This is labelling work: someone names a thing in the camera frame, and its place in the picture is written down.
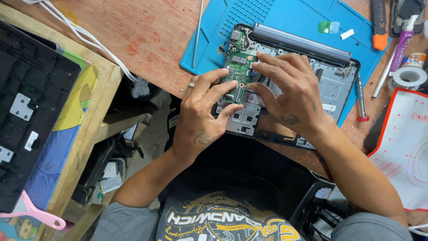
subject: purple tube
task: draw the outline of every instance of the purple tube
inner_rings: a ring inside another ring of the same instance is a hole
[[[413,36],[413,30],[405,30],[400,34],[400,41],[398,42],[397,50],[395,51],[394,59],[391,63],[390,72],[395,72],[400,68],[401,60],[403,59],[404,51],[406,50],[407,44],[410,38]]]

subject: forearm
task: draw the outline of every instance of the forearm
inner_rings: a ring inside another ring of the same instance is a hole
[[[130,177],[118,189],[111,202],[131,207],[149,206],[168,183],[193,161],[179,157],[170,149]]]
[[[390,217],[407,227],[400,197],[377,167],[333,123],[327,131],[308,141],[326,160],[331,175],[353,204],[369,212]]]

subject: solder wire spool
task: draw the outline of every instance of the solder wire spool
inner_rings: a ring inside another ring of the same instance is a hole
[[[427,73],[415,66],[406,66],[394,72],[393,77],[388,81],[388,87],[394,90],[396,87],[417,90],[419,85],[427,80]]]

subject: silicone mat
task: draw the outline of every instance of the silicone mat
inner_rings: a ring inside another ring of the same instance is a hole
[[[321,21],[340,22],[336,34],[319,33]],[[192,69],[196,31],[181,58],[183,68],[199,75],[221,68],[224,56],[216,50],[229,39],[237,23],[255,22],[296,34],[352,53],[361,63],[360,75],[365,85],[384,51],[372,46],[372,24],[341,0],[210,0],[201,19],[195,68]],[[353,29],[355,34],[341,40],[340,34]],[[357,100],[355,86],[339,119],[340,127]]]

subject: wooden table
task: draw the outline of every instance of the wooden table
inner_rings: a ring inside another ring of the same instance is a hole
[[[97,87],[92,95],[91,102],[74,139],[46,210],[49,213],[61,217],[82,175],[94,144],[137,123],[147,120],[150,114],[141,114],[141,111],[138,112],[138,110],[135,110],[106,115],[123,76],[123,72],[120,70],[119,66],[45,26],[39,21],[3,3],[0,3],[0,18],[24,30],[59,43],[61,47],[97,64],[101,72]],[[145,129],[146,127],[144,127],[144,125],[139,128],[140,135]],[[141,138],[141,136],[138,138],[134,137],[134,139],[138,139],[138,143],[134,144],[134,146],[139,145]],[[80,239],[75,239],[74,237],[79,237],[81,232],[84,233],[91,224],[90,223],[89,226],[85,225],[88,223],[88,220],[95,220],[108,203],[109,201],[104,203],[104,205],[94,205],[90,207],[87,214],[76,224],[76,228],[73,228],[70,231],[71,233],[67,234],[65,240]],[[53,228],[41,224],[35,240],[51,240],[53,233]]]
[[[71,30],[48,14],[40,5],[28,5],[18,0],[1,1],[81,43]],[[352,4],[359,2],[356,0],[344,1],[349,2],[349,5],[362,16],[371,19],[369,5]],[[208,0],[204,1],[204,9],[208,2]],[[70,20],[96,36],[122,60],[130,71],[178,97],[184,96],[184,92],[180,89],[186,89],[192,74],[182,69],[179,61],[198,24],[199,0],[56,0],[53,4]],[[386,12],[389,13],[388,0]],[[386,19],[389,21],[389,14],[386,15]],[[392,95],[392,91],[384,85],[377,99],[370,98],[397,41],[398,39],[393,39],[364,88],[367,96],[366,112],[370,121],[357,122],[355,105],[341,127],[363,152],[366,152],[363,139],[368,134],[373,121],[383,111],[385,101],[389,101]],[[427,46],[428,40],[423,34],[419,34],[412,38],[406,53],[423,52]],[[263,143],[315,172],[327,176],[314,152],[269,142]],[[415,213],[418,212],[413,212],[409,216],[409,221],[414,225],[426,216],[425,213],[421,216],[414,215]]]

